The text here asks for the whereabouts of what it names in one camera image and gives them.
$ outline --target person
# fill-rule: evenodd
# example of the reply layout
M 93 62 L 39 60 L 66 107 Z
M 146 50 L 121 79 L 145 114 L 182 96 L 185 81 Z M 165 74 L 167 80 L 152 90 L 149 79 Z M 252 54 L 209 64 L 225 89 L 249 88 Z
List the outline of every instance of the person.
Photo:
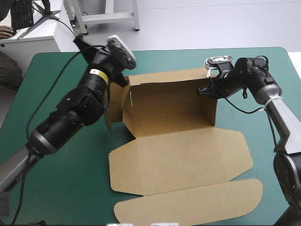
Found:
M 12 32 L 11 27 L 0 26 L 0 38 L 8 39 Z M 17 91 L 22 79 L 22 71 L 18 64 L 0 51 L 0 85 Z
M 0 39 L 8 39 L 10 38 L 13 33 L 13 29 L 9 26 L 3 26 L 3 25 L 0 25 Z

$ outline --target white table leg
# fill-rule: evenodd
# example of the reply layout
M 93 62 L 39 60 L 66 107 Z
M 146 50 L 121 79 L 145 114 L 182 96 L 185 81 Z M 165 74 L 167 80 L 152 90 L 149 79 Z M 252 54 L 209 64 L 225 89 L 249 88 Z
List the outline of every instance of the white table leg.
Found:
M 86 34 L 87 33 L 87 30 L 86 30 L 86 27 L 85 27 L 85 24 L 83 22 L 83 11 L 81 9 L 81 6 L 80 6 L 80 3 L 78 0 L 72 0 L 72 5 L 73 5 L 73 8 L 74 8 L 74 12 L 75 12 L 75 15 L 76 15 L 76 18 L 77 18 L 77 21 L 79 22 L 79 27 L 81 29 L 81 32 L 83 34 Z
M 114 0 L 105 0 L 105 13 L 114 13 Z
M 137 6 L 137 0 L 132 0 L 133 3 L 133 12 L 134 12 L 134 21 L 135 21 L 135 30 L 140 30 L 139 25 L 139 17 L 138 17 L 138 6 Z

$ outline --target green table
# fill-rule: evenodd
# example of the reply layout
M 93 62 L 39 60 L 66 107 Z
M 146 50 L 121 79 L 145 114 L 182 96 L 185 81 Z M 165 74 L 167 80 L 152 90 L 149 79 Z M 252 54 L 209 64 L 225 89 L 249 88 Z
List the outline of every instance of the green table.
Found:
M 138 66 L 133 71 L 125 71 L 125 75 L 203 67 L 204 59 L 212 56 L 231 55 L 235 62 L 239 57 L 266 55 L 270 72 L 283 89 L 284 101 L 301 118 L 301 81 L 282 48 L 137 51 L 134 54 Z M 26 143 L 25 126 L 28 118 L 72 55 L 42 53 L 33 58 L 0 129 L 1 163 Z M 63 95 L 77 85 L 86 66 L 82 56 L 73 61 L 41 107 L 32 129 L 55 109 Z M 241 92 L 230 99 L 245 110 L 258 107 L 250 93 L 247 100 L 242 98 Z M 225 100 L 219 100 L 216 127 L 239 130 L 246 137 L 254 167 L 236 179 L 258 178 L 263 183 L 262 201 L 252 213 L 216 224 L 273 224 L 287 208 L 287 203 L 273 170 L 273 142 L 266 114 L 257 112 L 246 115 Z M 111 137 L 104 118 L 101 118 L 94 125 L 82 129 L 57 154 L 42 159 L 27 177 L 23 208 L 17 223 L 39 219 L 49 224 L 117 222 L 113 213 L 114 204 L 136 196 L 111 190 L 108 154 L 133 139 L 121 122 L 113 125 L 113 132 Z M 6 223 L 11 222 L 15 213 L 19 188 L 11 194 L 11 216 L 5 220 Z

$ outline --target open cardboard box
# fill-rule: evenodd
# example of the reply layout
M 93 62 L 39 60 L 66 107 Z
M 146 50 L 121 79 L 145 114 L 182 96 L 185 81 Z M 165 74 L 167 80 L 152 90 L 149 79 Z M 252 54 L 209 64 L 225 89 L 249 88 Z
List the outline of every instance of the open cardboard box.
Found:
M 208 219 L 242 216 L 258 205 L 260 181 L 253 179 L 248 189 L 247 180 L 229 182 L 250 169 L 253 160 L 243 134 L 214 127 L 217 100 L 197 95 L 197 89 L 209 82 L 206 75 L 205 68 L 197 68 L 130 76 L 130 84 L 124 89 L 112 84 L 107 121 L 123 120 L 136 139 L 110 153 L 111 187 L 114 191 L 144 195 L 115 206 L 115 215 L 122 223 L 139 226 L 149 221 L 178 220 L 182 225 L 201 224 Z M 224 186 L 228 186 L 226 191 L 222 191 Z M 239 196 L 244 208 L 238 205 L 234 192 L 239 189 L 248 192 Z M 219 191 L 219 196 L 208 195 Z M 207 213 L 194 202 L 196 195 L 207 197 Z M 218 214 L 225 207 L 215 207 L 214 212 L 209 208 L 214 203 L 209 198 L 218 202 L 222 200 L 220 196 L 227 197 L 223 204 L 229 205 L 229 214 Z M 167 208 L 166 202 L 172 205 Z M 174 205 L 177 202 L 183 211 L 195 208 L 202 215 L 180 217 L 172 211 L 178 208 Z M 154 204 L 164 208 L 150 211 Z

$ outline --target black robotic arm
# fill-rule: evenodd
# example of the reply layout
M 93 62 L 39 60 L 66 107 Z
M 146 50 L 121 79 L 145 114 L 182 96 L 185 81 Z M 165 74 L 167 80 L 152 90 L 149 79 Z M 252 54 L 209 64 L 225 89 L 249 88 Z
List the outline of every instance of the black robotic arm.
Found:
M 274 170 L 286 200 L 288 210 L 276 226 L 301 225 L 301 122 L 284 103 L 282 90 L 269 73 L 269 61 L 265 56 L 243 57 L 233 67 L 232 57 L 218 56 L 205 60 L 205 67 L 218 70 L 211 83 L 199 88 L 199 95 L 211 98 L 228 98 L 243 89 L 247 98 L 249 89 L 256 102 L 264 105 L 272 119 L 280 140 L 275 145 Z
M 0 166 L 0 219 L 9 215 L 9 193 L 22 180 L 24 172 L 45 155 L 56 153 L 83 126 L 95 123 L 109 104 L 109 100 L 105 101 L 109 84 L 126 86 L 128 82 L 122 71 L 136 66 L 134 55 L 116 35 L 107 39 L 105 48 L 93 47 L 81 36 L 74 42 L 88 67 L 77 87 L 64 96 L 57 110 L 31 133 L 25 147 Z

